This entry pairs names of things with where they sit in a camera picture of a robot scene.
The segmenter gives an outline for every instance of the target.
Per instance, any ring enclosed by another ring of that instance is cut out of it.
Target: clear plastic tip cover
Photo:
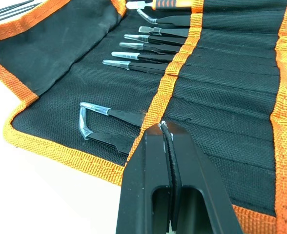
[[[99,106],[99,105],[96,105],[96,104],[83,102],[83,101],[80,103],[80,106],[81,107],[85,107],[88,110],[97,112],[99,114],[106,115],[106,116],[108,116],[108,111],[111,110],[111,108],[108,108],[108,107],[105,107],[105,106]]]
[[[140,53],[112,52],[111,55],[114,56],[114,57],[119,57],[119,58],[139,60],[138,56],[140,55]]]
[[[148,38],[149,35],[131,35],[131,34],[125,34],[124,35],[125,39],[131,39],[131,40],[137,40],[137,41],[141,41],[144,43],[149,43]]]
[[[120,42],[120,47],[131,48],[135,50],[144,50],[143,43],[128,43],[128,42]]]
[[[121,68],[124,68],[126,70],[129,70],[130,61],[103,60],[102,63],[105,65],[110,65],[110,66],[114,66],[114,67],[121,67]]]

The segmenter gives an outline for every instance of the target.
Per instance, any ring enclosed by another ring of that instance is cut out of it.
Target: tweezer tip
[[[80,107],[85,107],[87,104],[88,104],[87,102],[81,101],[80,102]]]
[[[138,32],[140,33],[150,33],[152,32],[152,28],[148,26],[140,26]]]
[[[102,63],[104,65],[114,66],[114,67],[121,67],[126,70],[129,70],[130,61],[117,61],[117,60],[103,60]]]
[[[152,24],[157,24],[157,20],[158,19],[154,19],[152,17],[150,17],[149,15],[147,15],[145,12],[143,12],[141,9],[137,9],[137,13],[144,18],[146,21],[148,21],[149,23]]]
[[[129,1],[128,3],[126,3],[126,7],[129,10],[144,9],[145,6],[145,1]]]

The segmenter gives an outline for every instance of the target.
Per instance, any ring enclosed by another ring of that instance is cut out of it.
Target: white surface
[[[118,186],[4,141],[18,104],[0,82],[0,234],[114,234]]]

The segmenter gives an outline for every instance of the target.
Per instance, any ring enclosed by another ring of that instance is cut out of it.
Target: tweezers
[[[180,50],[180,46],[174,46],[174,45],[155,45],[155,44],[126,43],[126,42],[121,42],[120,47],[135,50],[147,50],[157,52],[159,54],[175,54]]]
[[[152,24],[171,24],[173,26],[185,26],[190,27],[190,15],[188,16],[168,16],[160,19],[154,19],[143,12],[141,9],[137,10],[138,14],[144,18],[146,21]]]
[[[112,52],[112,56],[132,59],[132,60],[147,60],[147,61],[157,61],[157,62],[171,62],[174,58],[174,55],[145,55],[140,53],[131,53],[131,52]]]
[[[79,130],[85,140],[92,139],[97,142],[115,147],[119,153],[128,155],[133,145],[134,139],[120,134],[95,133],[87,127],[86,109],[121,119],[134,126],[140,127],[144,120],[144,113],[125,112],[112,110],[111,108],[95,105],[88,102],[80,103]]]
[[[170,35],[170,36],[178,36],[187,38],[189,34],[188,28],[158,28],[158,27],[147,27],[147,26],[141,26],[139,27],[138,32],[140,33],[151,33],[154,35]]]
[[[13,17],[13,16],[16,16],[16,15],[21,14],[23,12],[32,10],[34,7],[36,7],[39,4],[40,3],[36,3],[36,4],[33,4],[33,5],[29,5],[29,6],[26,6],[26,7],[22,7],[22,8],[16,9],[14,11],[5,12],[3,14],[0,14],[0,17],[4,16],[3,18],[0,18],[0,21],[1,20],[5,20],[5,19],[10,18],[10,17]]]
[[[126,70],[136,70],[141,72],[164,75],[168,64],[160,63],[141,63],[131,61],[103,60],[103,64],[114,67],[124,68]]]
[[[34,0],[28,0],[28,1],[24,1],[24,2],[21,2],[21,3],[17,3],[17,4],[14,4],[14,5],[11,5],[11,6],[7,6],[7,7],[4,7],[4,8],[1,8],[0,9],[0,14],[3,13],[3,12],[6,12],[6,11],[12,10],[14,8],[17,8],[19,6],[28,4],[28,3],[33,2],[33,1]]]
[[[145,130],[122,179],[116,234],[243,234],[222,178],[186,129]]]
[[[130,35],[130,34],[125,34],[124,38],[144,43],[157,43],[157,44],[168,44],[168,45],[183,45],[186,41],[186,38],[160,37],[150,35]]]

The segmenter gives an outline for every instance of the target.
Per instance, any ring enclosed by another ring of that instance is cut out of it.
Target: black fabric tool roll
[[[233,204],[271,216],[275,161],[269,117],[280,75],[274,47],[286,5],[286,0],[205,0],[200,41],[164,115],[186,128],[210,157]],[[156,18],[173,15],[145,11]],[[232,20],[241,14],[240,21]],[[116,59],[112,51],[138,52],[119,42],[126,42],[124,34],[138,34],[139,26],[151,25],[136,11],[121,19],[110,0],[71,0],[30,30],[0,41],[0,64],[40,96],[15,117],[13,127],[124,165],[126,156],[114,148],[83,139],[79,103],[148,111],[162,75],[102,64]],[[87,124],[94,132],[134,139],[140,131],[94,112],[87,113]]]

